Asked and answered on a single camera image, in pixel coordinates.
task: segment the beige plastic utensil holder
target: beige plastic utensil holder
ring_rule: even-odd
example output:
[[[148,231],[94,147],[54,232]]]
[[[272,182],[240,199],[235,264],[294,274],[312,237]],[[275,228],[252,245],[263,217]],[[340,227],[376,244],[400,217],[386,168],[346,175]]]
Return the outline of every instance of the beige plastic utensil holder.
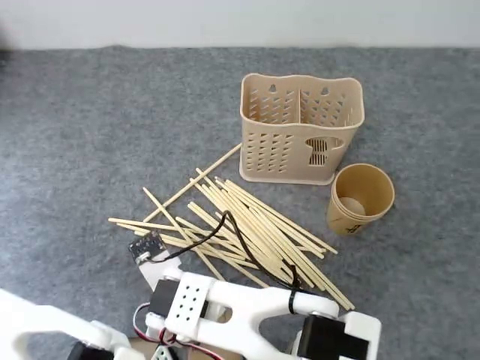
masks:
[[[365,112],[353,78],[247,75],[240,174],[251,182],[327,185]]]

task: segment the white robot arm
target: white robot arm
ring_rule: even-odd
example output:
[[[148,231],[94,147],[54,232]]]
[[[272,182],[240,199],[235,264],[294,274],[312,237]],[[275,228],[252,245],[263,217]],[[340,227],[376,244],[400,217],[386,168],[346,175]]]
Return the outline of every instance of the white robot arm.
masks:
[[[159,339],[166,329],[176,334],[179,344],[200,342],[242,354],[248,360],[377,358],[380,321],[357,312],[338,318],[338,305],[327,298],[301,292],[292,297],[286,289],[254,289],[177,268],[169,268],[164,274],[145,321],[150,338]],[[259,326],[266,318],[288,314],[289,302],[295,314],[307,319],[292,352],[287,354],[263,338]],[[232,317],[219,323],[218,316],[225,308],[232,309]],[[113,354],[106,359],[145,360],[131,348],[124,334],[107,325],[87,322],[55,307],[32,304],[2,289],[0,322],[0,353],[5,359],[30,359],[26,337],[31,333],[64,332],[79,339],[88,350]]]
[[[254,289],[177,268],[171,268],[166,275],[167,281],[179,281],[178,287],[172,301],[167,300],[168,313],[155,313],[152,308],[156,307],[151,303],[146,324],[147,334],[153,338],[165,328],[177,334],[180,341],[199,341],[242,354],[248,360],[377,358],[380,321],[357,312],[338,318],[337,303],[327,298],[301,292],[294,295],[294,313],[308,318],[294,352],[286,354],[260,335],[259,326],[266,318],[290,312],[290,290]],[[157,291],[164,291],[161,282]],[[231,319],[226,323],[217,322],[215,312],[205,312],[206,305],[231,308]],[[330,358],[325,354],[327,350],[331,350]]]
[[[0,353],[3,359],[29,360],[26,339],[32,333],[63,332],[115,360],[145,360],[127,337],[101,322],[87,322],[53,306],[36,305],[0,289]]]

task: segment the white plastic part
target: white plastic part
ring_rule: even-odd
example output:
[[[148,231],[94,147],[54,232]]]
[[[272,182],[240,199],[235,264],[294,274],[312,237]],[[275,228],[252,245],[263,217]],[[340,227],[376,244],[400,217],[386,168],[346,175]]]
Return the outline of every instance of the white plastic part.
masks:
[[[162,253],[159,253],[156,257],[154,257],[153,260],[162,260],[168,255],[170,255],[170,253],[165,250]],[[151,289],[155,290],[157,282],[160,279],[164,278],[164,273],[170,272],[170,269],[171,272],[176,272],[177,270],[179,270],[179,266],[181,264],[182,263],[180,262],[180,259],[178,257],[174,257],[173,259],[170,259],[166,262],[144,262],[139,266],[139,270],[147,281],[148,285],[151,287]]]
[[[127,337],[100,322],[87,322],[48,305],[36,305],[0,289],[0,353],[3,359],[27,360],[27,336],[63,332],[90,347],[113,352],[115,360],[145,360]]]
[[[382,323],[375,317],[350,311],[340,319],[345,323],[345,334],[355,336],[369,342],[367,360],[376,360]]]
[[[155,350],[151,360],[173,360],[173,357],[168,347],[159,346]]]
[[[286,289],[254,289],[212,277],[184,273],[165,326],[178,336],[242,354],[249,360],[297,359],[296,356],[279,352],[259,333],[260,323],[264,319],[290,313],[289,298],[290,291]],[[231,308],[231,319],[219,323],[200,318],[204,301],[201,299]],[[297,314],[317,312],[335,318],[339,311],[336,302],[304,293],[296,293],[293,309]]]
[[[251,73],[240,101],[240,174],[252,182],[329,184],[365,119],[352,78]]]
[[[189,338],[197,337],[197,324],[213,277],[185,272],[181,277],[165,326],[171,332]]]
[[[147,313],[145,325],[147,325],[146,335],[149,338],[158,339],[161,329],[165,327],[165,319],[156,313]]]

